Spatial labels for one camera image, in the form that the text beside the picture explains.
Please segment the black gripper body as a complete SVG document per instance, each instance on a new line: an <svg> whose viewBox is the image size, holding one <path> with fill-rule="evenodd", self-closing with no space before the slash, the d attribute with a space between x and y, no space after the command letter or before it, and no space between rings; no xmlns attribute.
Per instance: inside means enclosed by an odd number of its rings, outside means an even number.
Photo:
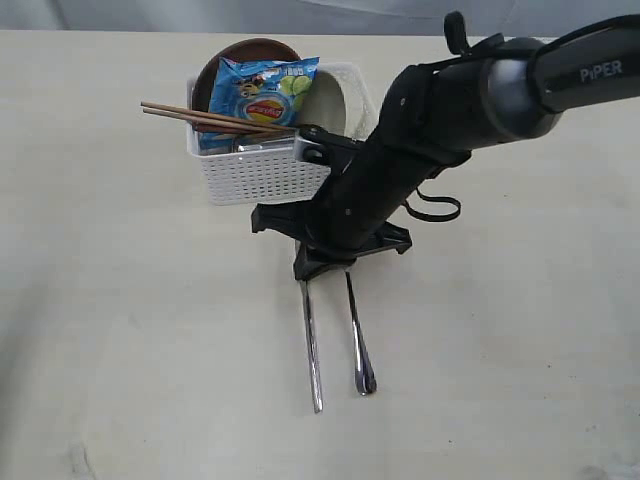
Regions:
<svg viewBox="0 0 640 480"><path fill-rule="evenodd" d="M444 73L484 62L504 42L488 37L474 46L455 47L451 60L410 65L390 85L376 128L351 163L330 172L312 201L317 240L301 243L336 250L355 250L387 222L427 178L465 162L428 139L426 124L440 94L435 87Z"/></svg>

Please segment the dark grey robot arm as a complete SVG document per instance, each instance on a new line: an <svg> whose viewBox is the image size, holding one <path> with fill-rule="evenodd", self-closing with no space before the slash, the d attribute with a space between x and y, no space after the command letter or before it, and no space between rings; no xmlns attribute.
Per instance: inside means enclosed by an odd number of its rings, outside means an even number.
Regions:
<svg viewBox="0 0 640 480"><path fill-rule="evenodd" d="M365 140L317 126L299 129L297 160L329 168L312 198L259 204L254 232L297 241L299 281L361 257L407 251L391 215L420 185L468 161L474 150L542 137L571 109L639 93L639 18L624 15L550 43L494 34L467 39L463 15L444 20L447 60L406 67L392 82Z"/></svg>

